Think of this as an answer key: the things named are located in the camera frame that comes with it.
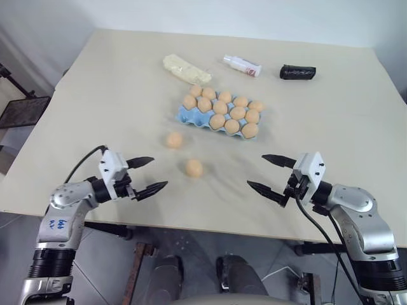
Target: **brown egg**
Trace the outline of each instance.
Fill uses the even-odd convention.
[[[205,87],[202,90],[202,96],[213,100],[214,98],[216,98],[216,93],[215,90],[213,90],[211,87]]]
[[[259,100],[254,100],[249,104],[249,109],[255,109],[258,112],[265,110],[265,105]]]
[[[226,119],[222,114],[215,114],[210,118],[209,125],[212,127],[212,129],[217,130],[223,127],[225,121]]]
[[[228,106],[222,100],[218,100],[214,104],[214,112],[219,114],[226,114],[228,113]]]
[[[206,97],[201,97],[198,101],[198,109],[205,113],[212,109],[212,103]]]
[[[244,118],[244,116],[246,115],[246,110],[244,110],[243,107],[234,107],[229,114],[232,119],[239,120]]]
[[[235,106],[246,107],[249,101],[245,97],[237,97],[233,100]]]
[[[255,137],[259,132],[259,128],[257,124],[254,123],[248,123],[243,126],[242,128],[242,133],[245,139],[253,138]]]
[[[225,103],[230,103],[231,102],[231,94],[229,91],[224,91],[219,94],[218,100],[222,100]]]
[[[255,124],[257,124],[257,123],[259,123],[260,115],[259,115],[259,112],[258,112],[257,110],[255,110],[255,109],[249,109],[249,110],[246,112],[246,115],[244,116],[244,118],[245,118],[245,120],[246,120],[248,123],[255,123]]]
[[[183,105],[186,108],[186,110],[191,110],[192,108],[197,106],[197,100],[192,95],[187,94],[184,97]]]
[[[183,144],[183,135],[179,132],[172,132],[167,136],[167,147],[168,148],[180,148]]]
[[[240,128],[239,122],[236,121],[235,119],[229,119],[224,124],[224,129],[226,129],[226,131],[231,135],[237,133],[239,131],[239,128]]]
[[[204,173],[204,167],[199,160],[190,159],[186,162],[185,171],[188,176],[199,178]]]
[[[202,94],[202,88],[199,85],[193,85],[190,89],[190,95],[199,97]]]

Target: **white cable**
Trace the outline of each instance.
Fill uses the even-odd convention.
[[[270,277],[271,275],[275,275],[276,273],[278,273],[278,272],[280,272],[280,271],[283,271],[283,270],[285,270],[285,269],[290,270],[297,278],[301,278],[301,277],[298,275],[297,272],[295,272],[294,270],[291,269],[291,267],[285,266],[285,267],[283,267],[283,268],[280,268],[279,270],[276,270],[276,271],[273,271],[273,272],[269,273],[269,274],[266,275],[261,281],[264,281],[265,279],[267,279],[267,278]]]
[[[2,228],[4,228],[4,227],[8,226],[8,225],[11,224],[13,221],[19,219],[21,216],[22,216],[22,215],[19,215],[19,216],[13,218],[12,220],[10,220],[9,222],[3,224],[3,225],[0,227],[0,229],[2,229]]]

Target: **white bottle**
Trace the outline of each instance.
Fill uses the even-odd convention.
[[[227,63],[230,67],[242,71],[247,75],[258,77],[261,71],[261,65],[254,64],[246,59],[225,55],[223,57],[223,62]]]

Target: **table top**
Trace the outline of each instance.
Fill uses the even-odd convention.
[[[174,117],[190,86],[163,68],[163,57],[171,53],[211,73],[209,85],[216,90],[262,100],[267,109],[258,137],[242,140],[178,123]],[[224,54],[263,65],[260,76],[224,65]],[[283,64],[314,66],[317,75],[284,81]],[[126,159],[155,158],[130,172],[134,188],[169,184],[141,202],[103,203],[88,220],[324,241],[293,200],[283,209],[246,184],[253,180],[281,193],[290,170],[261,155],[297,158],[320,151],[324,180],[373,194],[397,244],[406,246],[406,118],[404,102],[368,48],[98,30],[57,85],[1,184],[1,210],[43,215],[50,193],[79,159],[107,144]],[[170,131],[184,134],[182,149],[165,147]],[[185,175],[188,158],[202,160],[202,178]],[[72,181],[100,177],[99,159],[90,158]],[[329,220],[312,215],[338,241]]]

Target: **blue egg carton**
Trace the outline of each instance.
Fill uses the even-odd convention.
[[[212,103],[212,106],[218,101],[217,97],[219,96],[219,94],[220,94],[220,92],[216,92],[216,98],[214,98],[213,100],[210,101],[210,102]],[[233,104],[233,100],[234,100],[235,98],[236,98],[236,96],[232,96],[231,102],[226,104],[226,105],[228,106],[228,113],[226,113],[226,114],[224,115],[224,118],[225,118],[226,120],[231,119],[231,118],[230,118],[230,115],[229,115],[229,112],[230,112],[234,107],[236,107],[236,106]],[[226,131],[226,129],[225,129],[224,127],[221,127],[221,128],[219,128],[219,129],[217,129],[217,130],[213,129],[212,127],[210,127],[210,124],[209,124],[209,120],[210,120],[210,118],[211,118],[213,115],[215,115],[215,112],[214,112],[213,110],[210,110],[210,111],[208,111],[208,112],[202,113],[201,110],[198,109],[198,107],[194,107],[194,108],[192,108],[191,110],[187,110],[183,105],[181,105],[181,106],[179,106],[179,108],[178,108],[178,113],[177,113],[176,119],[177,119],[178,121],[180,121],[182,124],[194,124],[196,127],[199,127],[199,128],[204,128],[204,127],[210,128],[210,130],[212,130],[213,132],[220,132],[220,131],[222,131],[222,132],[225,132],[225,134],[227,134],[227,135],[229,135],[229,136],[235,136],[235,135],[237,135],[237,136],[240,136],[242,139],[245,139],[245,140],[252,140],[252,139],[255,139],[255,138],[256,138],[256,137],[253,137],[253,138],[250,138],[250,139],[246,139],[246,138],[243,136],[243,133],[241,132],[241,129],[242,129],[242,127],[243,127],[244,125],[247,124],[247,121],[246,121],[244,118],[238,120],[239,125],[240,125],[240,128],[239,128],[239,131],[238,131],[237,133],[230,134],[230,133],[228,133],[228,132]]]

